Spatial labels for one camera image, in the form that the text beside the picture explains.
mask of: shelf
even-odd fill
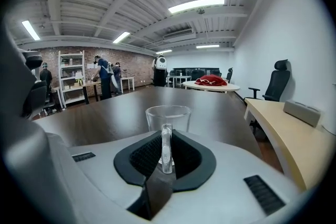
[[[69,90],[63,90],[62,92],[71,92],[71,91],[77,91],[77,90],[81,90],[83,89],[83,87],[74,87],[74,88],[71,88]]]
[[[62,78],[61,80],[76,79],[76,77]]]
[[[61,66],[61,68],[79,68],[82,67],[83,65],[73,65],[73,66]]]
[[[82,58],[83,54],[61,54],[60,57],[64,59],[70,59],[70,58]]]
[[[80,96],[80,97],[77,97],[77,98],[70,98],[67,101],[65,101],[65,104],[70,104],[70,103],[82,101],[84,99],[85,99],[84,96]]]

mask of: dark wooden table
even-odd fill
[[[224,93],[146,88],[34,122],[46,132],[60,135],[67,146],[97,144],[148,132],[145,110],[173,104],[192,109],[189,132],[241,147],[262,158],[243,115]]]

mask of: floor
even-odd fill
[[[146,87],[153,87],[153,86],[136,87],[135,91],[141,91],[141,90],[145,89]],[[128,89],[124,90],[124,94],[128,94],[130,92],[133,92],[133,91],[128,90]],[[242,116],[244,116],[246,107],[245,107],[244,103],[242,102],[242,100],[233,92],[228,92],[227,95],[229,95],[232,98],[234,104],[239,109],[239,111],[241,111]],[[94,102],[96,102],[96,99],[95,99],[95,97],[90,97],[89,101],[90,101],[90,103],[94,103]],[[74,108],[77,108],[77,107],[82,106],[82,105],[85,105],[85,103],[84,102],[75,103],[75,104],[69,105],[66,109],[74,109]],[[37,115],[33,118],[33,120],[43,118],[43,117],[44,116],[41,113],[41,116]],[[256,136],[257,137],[265,137],[265,134],[264,134],[263,130],[257,129]],[[275,168],[276,170],[283,173],[280,162],[279,162],[279,159],[278,159],[271,143],[267,140],[267,138],[263,141],[257,140],[257,142],[258,142],[258,145],[260,147],[260,151],[262,153],[264,161],[267,164],[269,164],[270,166],[272,166],[273,168]]]

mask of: round white table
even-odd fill
[[[195,84],[195,80],[185,81],[183,83],[185,88],[198,89],[203,91],[214,91],[214,92],[234,92],[240,89],[239,86],[228,83],[226,86],[203,86]]]

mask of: blue shirt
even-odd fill
[[[109,63],[105,59],[100,58],[98,60],[98,65],[101,66],[100,71],[99,71],[100,78],[101,79],[108,79],[109,78],[109,74],[107,73],[107,71],[106,71],[105,68],[107,68],[107,66],[109,65]]]

